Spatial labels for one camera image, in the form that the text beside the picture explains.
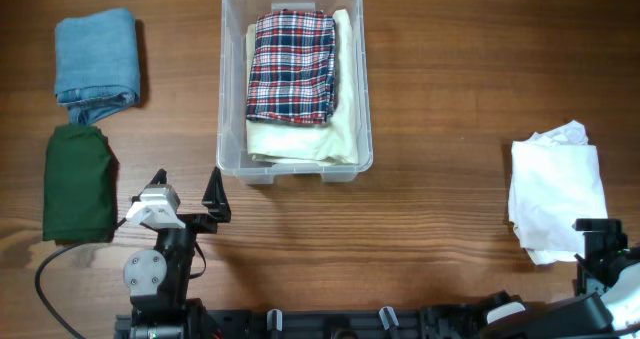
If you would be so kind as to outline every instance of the plastic storage bin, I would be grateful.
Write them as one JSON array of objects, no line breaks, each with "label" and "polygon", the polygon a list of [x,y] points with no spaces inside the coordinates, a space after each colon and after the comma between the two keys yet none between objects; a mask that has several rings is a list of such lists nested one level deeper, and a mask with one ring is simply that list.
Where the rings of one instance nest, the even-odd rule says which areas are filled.
[{"label": "plastic storage bin", "polygon": [[[317,164],[272,164],[254,162],[247,154],[245,103],[247,99],[245,35],[260,15],[282,9],[333,14],[349,12],[354,41],[354,87],[356,88],[357,165],[321,167]],[[222,46],[220,50],[220,108],[218,114],[217,164],[226,175],[247,184],[272,184],[275,176],[317,173],[326,182],[355,179],[373,163],[367,61],[364,46],[362,0],[222,0]]]}]

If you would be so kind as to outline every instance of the wooden table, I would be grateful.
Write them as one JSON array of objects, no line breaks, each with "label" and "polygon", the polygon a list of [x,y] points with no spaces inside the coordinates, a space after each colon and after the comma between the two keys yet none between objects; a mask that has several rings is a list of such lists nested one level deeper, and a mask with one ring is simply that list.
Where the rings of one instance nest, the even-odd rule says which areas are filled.
[{"label": "wooden table", "polygon": [[[65,338],[33,287],[56,249],[41,242],[47,140],[67,122],[52,95],[53,30],[128,7],[143,103],[100,121],[120,162],[118,210],[158,168],[184,211],[215,165],[220,0],[0,0],[0,331]],[[225,177],[233,221],[202,235],[189,286],[210,309],[416,308],[507,290],[572,295],[575,266],[535,267],[506,215],[510,145],[576,119],[597,145],[611,217],[640,240],[638,0],[364,0],[374,164],[352,183]],[[87,337],[130,310],[122,268],[154,234],[54,261],[43,288]],[[202,266],[196,260],[195,266]]]}]

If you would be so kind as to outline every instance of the folded blue towel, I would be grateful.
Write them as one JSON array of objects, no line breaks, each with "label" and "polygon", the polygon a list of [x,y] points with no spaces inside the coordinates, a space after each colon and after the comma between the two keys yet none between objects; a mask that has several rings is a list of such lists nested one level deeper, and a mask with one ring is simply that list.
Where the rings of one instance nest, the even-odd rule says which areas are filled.
[{"label": "folded blue towel", "polygon": [[58,104],[71,123],[92,124],[140,102],[135,19],[125,8],[56,27]]}]

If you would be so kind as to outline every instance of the red and blue plaid cloth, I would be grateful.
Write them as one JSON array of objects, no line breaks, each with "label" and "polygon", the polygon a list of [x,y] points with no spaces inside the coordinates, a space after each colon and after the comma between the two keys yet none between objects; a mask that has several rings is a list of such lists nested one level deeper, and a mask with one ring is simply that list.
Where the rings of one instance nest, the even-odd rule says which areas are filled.
[{"label": "red and blue plaid cloth", "polygon": [[324,124],[334,111],[335,22],[322,12],[261,16],[247,119]]}]

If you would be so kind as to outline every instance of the white cloth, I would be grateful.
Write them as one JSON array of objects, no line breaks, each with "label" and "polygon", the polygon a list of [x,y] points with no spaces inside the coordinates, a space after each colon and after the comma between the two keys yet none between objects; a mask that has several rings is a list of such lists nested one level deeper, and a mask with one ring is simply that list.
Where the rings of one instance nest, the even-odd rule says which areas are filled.
[{"label": "white cloth", "polygon": [[606,219],[598,152],[587,145],[584,125],[572,121],[513,142],[509,220],[535,264],[584,256],[578,218]]},{"label": "white cloth", "polygon": [[[353,75],[353,34],[349,14],[338,10],[336,22],[337,107],[325,125],[296,126],[288,123],[247,124],[247,152],[255,161],[279,164],[315,163],[321,166],[358,164],[356,146],[356,95]],[[255,25],[247,30],[247,83],[255,53]]]}]

